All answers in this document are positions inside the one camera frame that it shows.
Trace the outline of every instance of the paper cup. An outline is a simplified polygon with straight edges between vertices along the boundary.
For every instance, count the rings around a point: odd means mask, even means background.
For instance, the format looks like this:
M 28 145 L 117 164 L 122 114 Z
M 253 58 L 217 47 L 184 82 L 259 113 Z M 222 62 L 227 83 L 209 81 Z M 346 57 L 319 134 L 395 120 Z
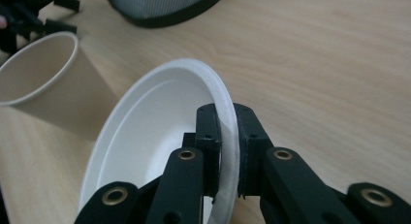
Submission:
M 0 106 L 10 106 L 95 140 L 117 99 L 76 35 L 48 35 L 0 68 Z

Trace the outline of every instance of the wooden table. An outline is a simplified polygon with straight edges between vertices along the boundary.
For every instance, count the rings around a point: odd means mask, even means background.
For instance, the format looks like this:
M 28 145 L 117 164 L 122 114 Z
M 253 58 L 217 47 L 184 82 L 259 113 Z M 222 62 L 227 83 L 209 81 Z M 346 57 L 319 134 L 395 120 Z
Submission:
M 200 59 L 327 185 L 345 192 L 369 181 L 411 203 L 411 0 L 221 0 L 160 29 L 130 24 L 107 0 L 80 1 L 77 15 L 48 6 L 41 17 L 79 28 L 119 98 L 160 64 Z M 93 144 L 1 108 L 11 222 L 73 223 Z M 238 199 L 232 223 L 264 223 L 258 199 Z

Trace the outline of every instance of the black mesh object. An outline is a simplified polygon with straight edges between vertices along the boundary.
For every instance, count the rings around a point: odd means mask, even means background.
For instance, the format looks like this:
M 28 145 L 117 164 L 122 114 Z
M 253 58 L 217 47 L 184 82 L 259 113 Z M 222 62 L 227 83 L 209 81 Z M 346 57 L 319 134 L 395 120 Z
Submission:
M 219 0 L 109 0 L 125 18 L 142 27 L 164 27 L 197 16 Z

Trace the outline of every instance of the wooden table surface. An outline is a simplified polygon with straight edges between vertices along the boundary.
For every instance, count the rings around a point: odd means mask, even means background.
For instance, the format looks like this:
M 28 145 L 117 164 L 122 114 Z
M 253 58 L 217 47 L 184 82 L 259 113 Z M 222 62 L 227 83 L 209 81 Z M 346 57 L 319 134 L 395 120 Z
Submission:
M 118 98 L 165 62 L 200 59 L 327 185 L 369 181 L 411 203 L 411 0 L 221 0 L 160 29 L 128 23 L 107 0 L 80 1 L 79 14 L 47 6 L 41 17 L 79 28 Z M 73 223 L 93 145 L 0 108 L 11 222 Z M 238 199 L 232 223 L 264 223 L 258 199 Z

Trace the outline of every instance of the screw hole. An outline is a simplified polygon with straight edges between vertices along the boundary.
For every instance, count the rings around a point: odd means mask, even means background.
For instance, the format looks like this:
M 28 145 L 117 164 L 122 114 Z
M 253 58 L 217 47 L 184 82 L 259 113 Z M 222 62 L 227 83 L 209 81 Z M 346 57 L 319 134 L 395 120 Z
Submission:
M 379 207 L 386 208 L 393 204 L 393 200 L 389 196 L 376 189 L 365 188 L 361 191 L 361 194 L 368 202 Z
M 106 206 L 115 206 L 124 202 L 127 196 L 127 189 L 124 187 L 114 187 L 103 195 L 102 202 Z
M 274 152 L 274 156 L 282 160 L 289 160 L 293 158 L 293 155 L 290 152 L 282 149 L 276 150 Z
M 181 223 L 181 214 L 177 211 L 168 212 L 166 215 L 164 215 L 163 221 L 165 224 Z
M 196 157 L 196 153 L 191 150 L 184 150 L 178 153 L 178 157 L 182 160 L 190 160 Z
M 341 218 L 334 213 L 324 212 L 322 217 L 327 224 L 342 224 Z

